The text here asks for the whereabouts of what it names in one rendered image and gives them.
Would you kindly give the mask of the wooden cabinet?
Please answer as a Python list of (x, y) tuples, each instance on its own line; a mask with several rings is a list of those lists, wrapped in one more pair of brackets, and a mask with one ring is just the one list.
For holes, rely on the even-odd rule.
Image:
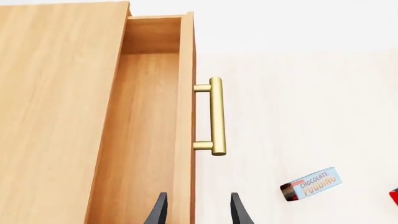
[(129, 3), (0, 6), (0, 224), (83, 224)]

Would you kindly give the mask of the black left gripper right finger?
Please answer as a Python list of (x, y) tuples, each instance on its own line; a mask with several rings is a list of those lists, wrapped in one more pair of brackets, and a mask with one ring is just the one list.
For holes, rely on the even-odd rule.
[(233, 224), (254, 224), (236, 192), (231, 193), (230, 210)]

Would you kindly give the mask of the chocolate pudding box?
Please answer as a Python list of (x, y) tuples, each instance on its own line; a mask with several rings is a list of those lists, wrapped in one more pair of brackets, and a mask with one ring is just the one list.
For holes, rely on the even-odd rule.
[(328, 190), (342, 184), (342, 180), (334, 167), (322, 169), (297, 180), (280, 186), (286, 201), (297, 201)]

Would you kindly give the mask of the open wooden drawer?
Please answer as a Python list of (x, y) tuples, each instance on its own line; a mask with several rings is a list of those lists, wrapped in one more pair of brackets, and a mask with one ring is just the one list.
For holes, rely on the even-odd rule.
[(85, 224), (195, 223), (193, 14), (127, 19)]

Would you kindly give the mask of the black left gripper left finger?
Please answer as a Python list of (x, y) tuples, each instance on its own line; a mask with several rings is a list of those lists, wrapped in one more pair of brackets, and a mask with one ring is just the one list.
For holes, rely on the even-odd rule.
[(166, 224), (167, 211), (167, 193), (161, 192), (152, 211), (146, 219), (146, 224)]

